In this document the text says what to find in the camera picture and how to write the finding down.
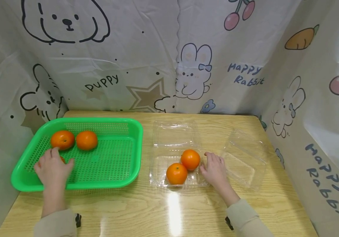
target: cartoon puppy drawing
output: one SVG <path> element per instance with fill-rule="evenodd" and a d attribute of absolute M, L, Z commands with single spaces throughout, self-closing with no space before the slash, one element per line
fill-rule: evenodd
<path fill-rule="evenodd" d="M 22 24 L 35 39 L 45 43 L 103 42 L 110 34 L 109 20 L 95 0 L 22 0 Z"/>
<path fill-rule="evenodd" d="M 300 88 L 300 85 L 301 77 L 298 76 L 287 88 L 279 109 L 273 115 L 272 125 L 277 136 L 286 137 L 286 126 L 292 125 L 293 119 L 296 117 L 296 110 L 306 99 L 305 91 Z"/>
<path fill-rule="evenodd" d="M 38 115 L 48 121 L 56 119 L 64 97 L 58 95 L 60 94 L 59 88 L 42 65 L 35 64 L 33 73 L 38 86 L 32 92 L 23 93 L 19 103 L 24 110 L 36 110 Z"/>
<path fill-rule="evenodd" d="M 199 49 L 187 43 L 181 51 L 181 62 L 176 69 L 176 97 L 198 100 L 209 91 L 205 82 L 211 76 L 211 48 L 204 44 Z"/>

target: basket mesh bottom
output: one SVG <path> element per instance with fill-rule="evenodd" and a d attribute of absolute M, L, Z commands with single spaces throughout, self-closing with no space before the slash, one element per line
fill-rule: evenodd
<path fill-rule="evenodd" d="M 99 143 L 91 152 L 80 150 L 74 145 L 60 155 L 68 162 L 75 159 L 75 167 L 68 183 L 92 181 L 118 181 L 130 176 L 134 140 L 122 136 L 98 136 Z M 34 165 L 50 148 L 50 137 L 42 137 L 24 169 L 35 172 Z"/>

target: sleeve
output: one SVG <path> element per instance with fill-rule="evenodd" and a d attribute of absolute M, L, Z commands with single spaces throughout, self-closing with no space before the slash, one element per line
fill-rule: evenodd
<path fill-rule="evenodd" d="M 71 209 L 43 217 L 34 227 L 34 237 L 76 237 L 75 214 Z"/>
<path fill-rule="evenodd" d="M 246 200 L 239 200 L 227 208 L 226 212 L 238 237 L 273 237 L 273 234 Z"/>

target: green plastic basket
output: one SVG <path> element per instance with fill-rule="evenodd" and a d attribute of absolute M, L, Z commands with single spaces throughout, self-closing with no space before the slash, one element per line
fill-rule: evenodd
<path fill-rule="evenodd" d="M 34 135 L 12 173 L 12 185 L 22 192 L 42 191 L 34 165 L 51 148 L 51 136 L 69 130 L 75 136 L 84 130 L 96 133 L 98 145 L 90 151 L 76 144 L 60 155 L 75 167 L 67 189 L 108 189 L 129 185 L 138 176 L 142 155 L 143 127 L 129 118 L 59 118 L 43 125 Z"/>

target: plastic container lid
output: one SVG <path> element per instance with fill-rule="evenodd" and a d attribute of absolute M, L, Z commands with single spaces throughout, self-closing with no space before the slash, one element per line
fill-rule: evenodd
<path fill-rule="evenodd" d="M 231 132 L 221 156 L 227 174 L 244 187 L 258 191 L 266 170 L 268 146 L 244 132 Z"/>

